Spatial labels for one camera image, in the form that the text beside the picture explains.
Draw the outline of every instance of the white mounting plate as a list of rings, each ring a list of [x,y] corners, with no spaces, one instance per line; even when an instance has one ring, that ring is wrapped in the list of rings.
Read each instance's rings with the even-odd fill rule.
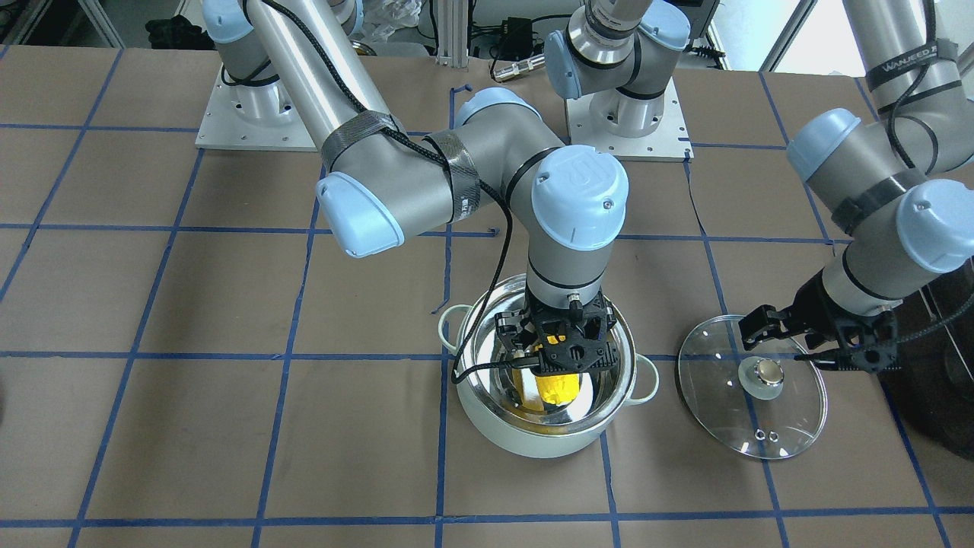
[[[200,132],[196,134],[198,148],[318,151],[296,111],[286,124],[258,126],[245,120],[236,105],[235,95],[217,73]]]
[[[656,131],[645,137],[620,137],[602,131],[591,120],[588,105],[595,95],[565,101],[568,114],[568,134],[572,144],[594,146],[620,160],[636,162],[683,162],[687,154],[693,157],[690,134],[683,119],[683,108],[676,96],[671,78],[664,92],[666,109]]]

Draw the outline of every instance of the table surface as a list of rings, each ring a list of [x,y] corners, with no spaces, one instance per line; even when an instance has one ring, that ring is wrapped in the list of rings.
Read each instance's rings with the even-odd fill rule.
[[[476,59],[365,64],[419,133],[491,84]],[[790,303],[841,250],[784,148],[832,107],[874,120],[855,80],[678,71],[695,158],[625,165],[604,286],[659,394],[532,460],[469,423],[431,314],[486,289],[500,211],[346,257],[317,154],[195,148],[218,67],[0,50],[0,546],[972,545],[974,463],[875,378],[825,373],[824,432],[772,463],[712,439],[675,388],[693,326]],[[510,87],[567,134],[543,75]],[[515,228],[506,275],[526,245]]]

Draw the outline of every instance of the pot handle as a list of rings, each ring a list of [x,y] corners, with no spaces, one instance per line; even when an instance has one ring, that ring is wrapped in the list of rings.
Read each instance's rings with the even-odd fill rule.
[[[443,346],[446,347],[447,350],[450,351],[450,354],[455,354],[457,352],[457,345],[452,344],[446,339],[446,335],[443,334],[443,322],[446,321],[447,316],[461,309],[467,310],[467,313],[469,314],[470,310],[473,310],[473,307],[469,304],[454,304],[453,306],[444,310],[443,313],[439,315],[439,321],[436,322],[436,334],[439,336],[439,341],[443,344]]]
[[[656,368],[656,364],[654,364],[652,360],[650,360],[646,356],[643,356],[642,354],[636,354],[636,363],[637,364],[642,363],[647,368],[653,370],[653,378],[656,380],[656,383],[653,385],[653,390],[650,392],[649,396],[644,396],[642,398],[633,398],[632,396],[629,396],[629,399],[627,399],[625,403],[623,403],[623,405],[626,407],[639,406],[645,404],[646,402],[649,402],[656,395],[656,392],[659,391],[659,370]],[[633,376],[636,376],[636,371],[637,371],[636,369],[632,370]]]

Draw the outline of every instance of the dark mesh object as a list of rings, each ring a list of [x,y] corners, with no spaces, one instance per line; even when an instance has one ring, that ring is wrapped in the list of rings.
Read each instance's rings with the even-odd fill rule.
[[[901,332],[921,330],[952,314],[972,291],[974,264],[968,260],[927,286],[925,303],[917,293],[896,308]],[[903,370],[880,376],[896,408],[921,432],[974,460],[974,309],[945,329],[903,344],[900,364]]]
[[[153,50],[212,50],[213,41],[199,26],[183,16],[145,23]]]

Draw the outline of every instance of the plastic bag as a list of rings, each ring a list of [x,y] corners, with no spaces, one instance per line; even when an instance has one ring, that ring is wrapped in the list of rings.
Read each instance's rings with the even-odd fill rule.
[[[423,0],[364,0],[365,42],[388,42],[394,32],[420,22]]]

